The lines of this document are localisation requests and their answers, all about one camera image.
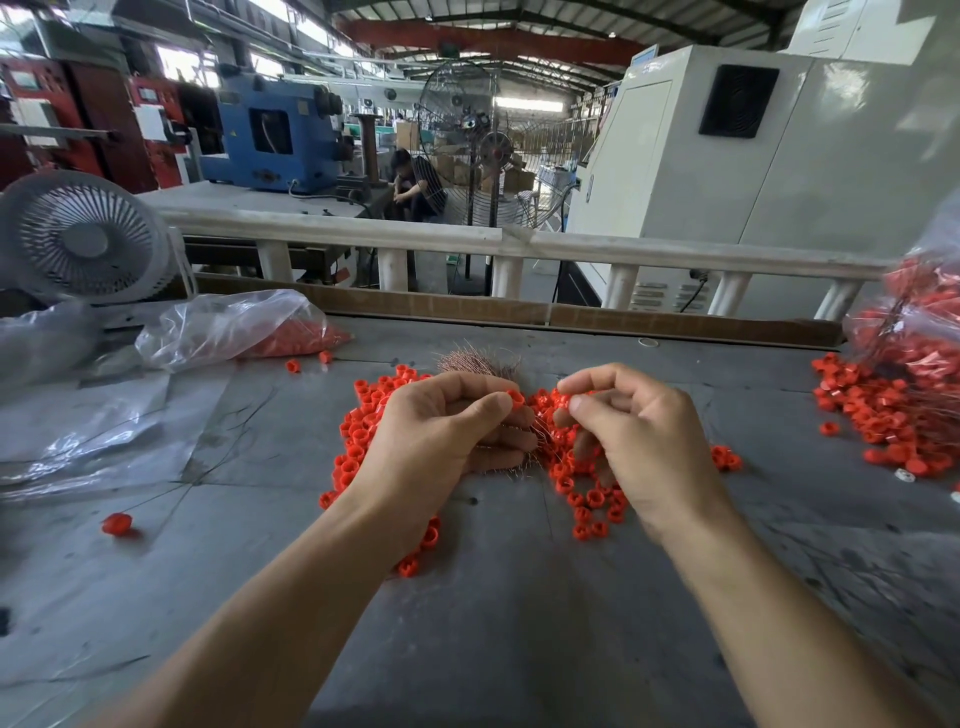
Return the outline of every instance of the forearm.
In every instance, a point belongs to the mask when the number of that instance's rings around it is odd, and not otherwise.
[[[346,495],[96,726],[299,725],[396,560]]]
[[[732,509],[664,542],[762,728],[942,723]]]

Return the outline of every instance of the person's right hand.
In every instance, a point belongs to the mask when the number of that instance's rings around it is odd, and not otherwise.
[[[686,392],[623,364],[584,369],[557,388],[574,397],[554,422],[583,426],[574,445],[578,459],[599,441],[601,482],[619,483],[652,539],[663,543],[732,510]]]

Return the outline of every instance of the black vent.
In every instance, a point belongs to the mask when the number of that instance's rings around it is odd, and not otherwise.
[[[700,133],[753,139],[780,75],[778,68],[721,65],[713,79]]]

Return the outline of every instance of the seated person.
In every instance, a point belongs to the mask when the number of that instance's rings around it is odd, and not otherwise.
[[[428,217],[442,215],[446,191],[440,175],[424,156],[412,157],[405,149],[397,149],[391,159],[394,169],[394,203],[387,216],[403,220],[403,210],[410,210],[410,219],[421,223]]]

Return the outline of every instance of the hand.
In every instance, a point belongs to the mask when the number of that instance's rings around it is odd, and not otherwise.
[[[536,449],[533,410],[514,412],[512,389],[507,379],[466,372],[400,387],[346,494],[376,499],[415,546],[464,473],[515,468]]]
[[[584,459],[599,441],[601,482],[619,482],[652,539],[666,546],[675,534],[732,510],[686,392],[623,364],[584,369],[557,388],[575,397],[554,421],[583,426],[574,454]]]

